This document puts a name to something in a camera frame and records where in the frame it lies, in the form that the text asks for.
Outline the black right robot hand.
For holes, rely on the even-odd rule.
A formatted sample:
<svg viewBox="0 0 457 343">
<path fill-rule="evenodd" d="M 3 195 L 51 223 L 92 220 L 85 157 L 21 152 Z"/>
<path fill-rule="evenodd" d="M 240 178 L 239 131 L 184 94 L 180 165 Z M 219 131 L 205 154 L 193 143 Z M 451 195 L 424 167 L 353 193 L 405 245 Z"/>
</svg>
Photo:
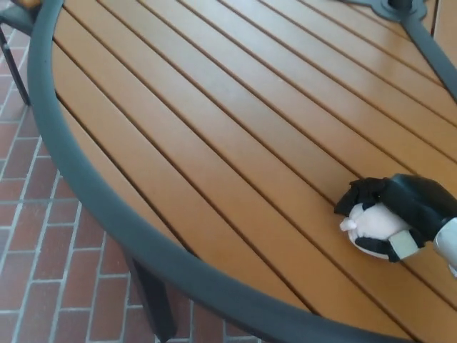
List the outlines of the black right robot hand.
<svg viewBox="0 0 457 343">
<path fill-rule="evenodd" d="M 456 198 L 438 182 L 410 174 L 358 179 L 334 211 L 362 252 L 396 263 L 430 242 L 456 272 Z"/>
</svg>

